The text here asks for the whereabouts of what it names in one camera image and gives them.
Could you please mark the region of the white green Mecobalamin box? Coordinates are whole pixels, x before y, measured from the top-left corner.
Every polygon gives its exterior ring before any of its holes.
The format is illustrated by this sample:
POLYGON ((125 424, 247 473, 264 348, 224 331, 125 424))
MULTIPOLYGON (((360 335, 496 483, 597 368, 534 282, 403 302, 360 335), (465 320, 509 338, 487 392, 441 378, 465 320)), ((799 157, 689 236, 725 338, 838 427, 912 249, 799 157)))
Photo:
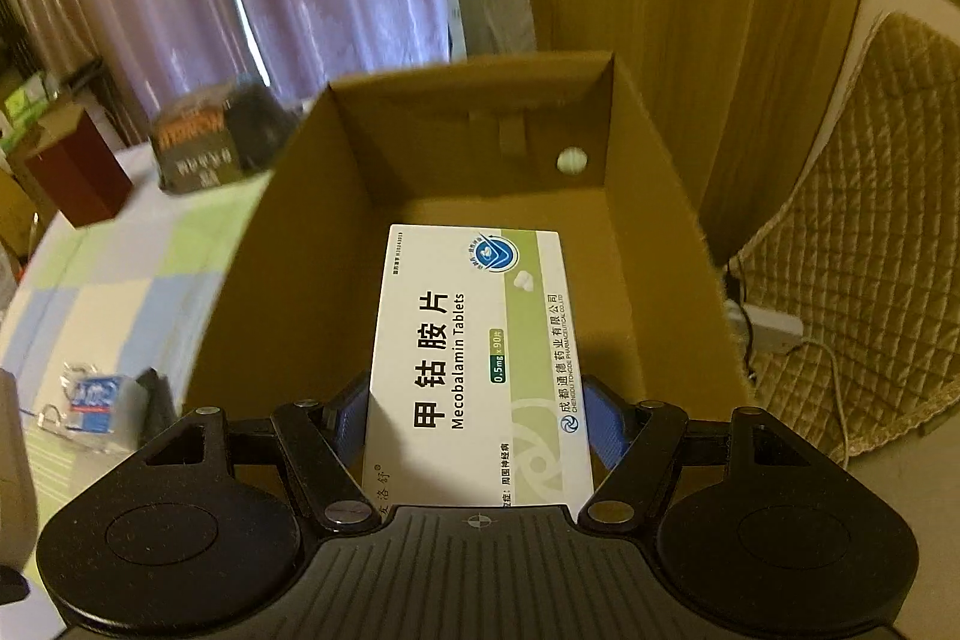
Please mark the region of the white green Mecobalamin box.
POLYGON ((361 487, 379 512, 583 508, 594 477, 558 234, 392 226, 361 487))

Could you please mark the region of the blue label clear plastic case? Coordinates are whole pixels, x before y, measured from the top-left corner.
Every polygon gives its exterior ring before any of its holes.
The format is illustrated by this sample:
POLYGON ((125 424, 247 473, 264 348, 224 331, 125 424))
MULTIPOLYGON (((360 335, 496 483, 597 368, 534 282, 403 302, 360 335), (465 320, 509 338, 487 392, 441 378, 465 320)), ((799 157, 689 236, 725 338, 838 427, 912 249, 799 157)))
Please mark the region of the blue label clear plastic case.
POLYGON ((65 427, 89 435, 127 435, 142 424, 146 392, 125 375, 88 375, 73 383, 65 427))

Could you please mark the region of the black remote control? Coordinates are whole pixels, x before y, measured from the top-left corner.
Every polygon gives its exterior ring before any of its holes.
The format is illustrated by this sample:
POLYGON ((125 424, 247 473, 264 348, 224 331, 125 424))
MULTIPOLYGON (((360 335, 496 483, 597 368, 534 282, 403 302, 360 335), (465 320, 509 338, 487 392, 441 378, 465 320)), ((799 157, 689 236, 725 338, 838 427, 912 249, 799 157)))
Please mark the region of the black remote control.
POLYGON ((153 367, 149 367, 143 370, 135 381, 146 392, 145 412, 139 437, 139 445, 145 445, 156 435, 169 429, 179 419, 179 413, 172 403, 171 385, 166 375, 158 374, 153 367))

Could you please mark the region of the metal hooks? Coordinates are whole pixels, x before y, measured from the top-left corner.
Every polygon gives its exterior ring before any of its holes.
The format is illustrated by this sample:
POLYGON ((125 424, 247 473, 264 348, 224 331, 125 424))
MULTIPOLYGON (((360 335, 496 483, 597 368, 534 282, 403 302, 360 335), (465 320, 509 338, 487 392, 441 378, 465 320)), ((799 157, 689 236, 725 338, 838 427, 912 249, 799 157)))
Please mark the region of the metal hooks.
POLYGON ((117 375, 103 374, 91 364, 65 364, 59 392, 39 408, 37 425, 76 447, 105 452, 120 391, 117 375))

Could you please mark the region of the white power strip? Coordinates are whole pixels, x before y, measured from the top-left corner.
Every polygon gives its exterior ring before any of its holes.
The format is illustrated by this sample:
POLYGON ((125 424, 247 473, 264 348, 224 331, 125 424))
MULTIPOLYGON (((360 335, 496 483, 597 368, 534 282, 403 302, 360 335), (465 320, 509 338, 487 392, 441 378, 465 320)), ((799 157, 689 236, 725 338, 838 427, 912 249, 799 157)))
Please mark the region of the white power strip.
POLYGON ((804 341, 804 321, 796 315, 732 299, 726 301, 726 312, 736 341, 754 353, 788 354, 804 341))

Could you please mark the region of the quilted tan chair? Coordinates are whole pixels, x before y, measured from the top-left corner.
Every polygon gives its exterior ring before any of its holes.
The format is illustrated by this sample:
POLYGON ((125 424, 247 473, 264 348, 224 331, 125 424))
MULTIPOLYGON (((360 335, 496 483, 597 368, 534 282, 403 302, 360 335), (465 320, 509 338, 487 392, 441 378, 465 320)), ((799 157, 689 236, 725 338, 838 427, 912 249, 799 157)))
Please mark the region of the quilted tan chair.
POLYGON ((958 401, 958 47, 885 16, 793 195, 734 259, 807 342, 755 359, 761 406, 831 459, 958 401))

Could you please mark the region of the open cardboard box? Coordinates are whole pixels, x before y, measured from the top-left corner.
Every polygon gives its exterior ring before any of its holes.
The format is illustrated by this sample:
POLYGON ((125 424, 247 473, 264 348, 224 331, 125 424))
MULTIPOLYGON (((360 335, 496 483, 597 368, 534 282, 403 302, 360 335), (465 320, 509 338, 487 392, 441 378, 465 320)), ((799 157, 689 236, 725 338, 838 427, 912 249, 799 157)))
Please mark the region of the open cardboard box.
POLYGON ((262 419, 368 370, 395 223, 553 230, 589 375, 695 419, 745 403, 718 271, 630 74, 537 53, 320 93, 242 234, 187 406, 262 419))

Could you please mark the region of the black Hongli noodle bowl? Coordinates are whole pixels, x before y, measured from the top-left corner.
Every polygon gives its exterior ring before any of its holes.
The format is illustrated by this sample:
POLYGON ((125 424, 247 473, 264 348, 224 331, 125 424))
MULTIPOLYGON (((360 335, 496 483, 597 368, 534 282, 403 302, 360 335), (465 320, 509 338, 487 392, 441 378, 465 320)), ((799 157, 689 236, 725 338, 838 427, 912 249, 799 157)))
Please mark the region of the black Hongli noodle bowl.
POLYGON ((149 130, 160 187, 185 195, 259 174, 297 126, 298 117, 247 74, 189 92, 167 106, 149 130))

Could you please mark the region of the dark red paper box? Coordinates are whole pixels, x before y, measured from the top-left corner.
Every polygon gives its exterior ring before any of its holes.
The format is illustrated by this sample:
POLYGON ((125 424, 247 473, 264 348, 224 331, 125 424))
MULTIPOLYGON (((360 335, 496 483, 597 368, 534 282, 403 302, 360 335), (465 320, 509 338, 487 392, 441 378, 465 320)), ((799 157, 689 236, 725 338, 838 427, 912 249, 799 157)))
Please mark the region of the dark red paper box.
POLYGON ((29 165, 73 227, 114 220, 133 190, 84 107, 76 130, 29 165))

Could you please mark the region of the stacked cardboard boxes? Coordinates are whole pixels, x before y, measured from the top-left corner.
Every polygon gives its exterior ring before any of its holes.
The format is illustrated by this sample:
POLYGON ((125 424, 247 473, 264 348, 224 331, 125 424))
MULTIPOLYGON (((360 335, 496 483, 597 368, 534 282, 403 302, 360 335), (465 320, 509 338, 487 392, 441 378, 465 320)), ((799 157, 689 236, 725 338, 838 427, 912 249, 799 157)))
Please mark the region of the stacked cardboard boxes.
POLYGON ((3 161, 32 201, 39 223, 32 232, 31 247, 39 244, 39 236, 57 214, 57 206, 29 161, 73 133, 82 115, 83 107, 60 94, 45 71, 36 71, 2 96, 3 161))

